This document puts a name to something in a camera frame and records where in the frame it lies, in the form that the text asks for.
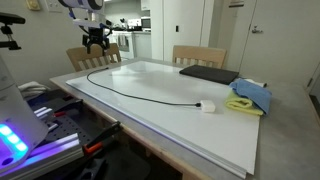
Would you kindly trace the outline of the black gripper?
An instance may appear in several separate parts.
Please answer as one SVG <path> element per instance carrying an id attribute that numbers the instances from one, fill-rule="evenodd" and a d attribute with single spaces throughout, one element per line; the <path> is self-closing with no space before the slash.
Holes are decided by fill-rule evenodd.
<path id="1" fill-rule="evenodd" d="M 102 28 L 89 28 L 83 36 L 82 44 L 87 47 L 87 53 L 91 53 L 91 45 L 97 44 L 107 51 L 110 48 L 109 39 Z"/>

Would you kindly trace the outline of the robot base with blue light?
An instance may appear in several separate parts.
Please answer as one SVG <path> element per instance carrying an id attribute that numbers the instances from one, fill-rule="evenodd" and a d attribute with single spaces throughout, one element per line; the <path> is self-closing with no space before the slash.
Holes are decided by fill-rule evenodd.
<path id="1" fill-rule="evenodd" d="M 0 180 L 34 180 L 83 156 L 77 133 L 39 146 L 52 119 L 51 108 L 30 108 L 0 58 Z"/>

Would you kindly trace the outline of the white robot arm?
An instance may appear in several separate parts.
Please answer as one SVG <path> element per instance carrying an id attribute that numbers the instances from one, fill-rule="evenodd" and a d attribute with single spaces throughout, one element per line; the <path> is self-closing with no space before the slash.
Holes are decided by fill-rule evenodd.
<path id="1" fill-rule="evenodd" d="M 69 9 L 73 24 L 85 32 L 82 36 L 82 45 L 86 47 L 87 53 L 91 53 L 92 45 L 98 45 L 102 49 L 102 54 L 105 54 L 110 48 L 105 30 L 108 29 L 109 33 L 112 33 L 112 30 L 102 17 L 104 0 L 58 0 L 58 2 Z M 84 19 L 77 18 L 73 12 L 75 8 L 84 9 L 88 16 Z"/>

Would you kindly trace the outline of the wooden chair near arm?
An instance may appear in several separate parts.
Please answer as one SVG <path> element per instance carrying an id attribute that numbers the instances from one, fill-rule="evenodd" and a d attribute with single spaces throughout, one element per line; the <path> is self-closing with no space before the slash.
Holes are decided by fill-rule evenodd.
<path id="1" fill-rule="evenodd" d="M 70 48 L 66 53 L 76 72 L 122 61 L 116 43 L 111 43 L 106 51 L 98 45 L 92 45 L 90 53 L 85 47 Z"/>

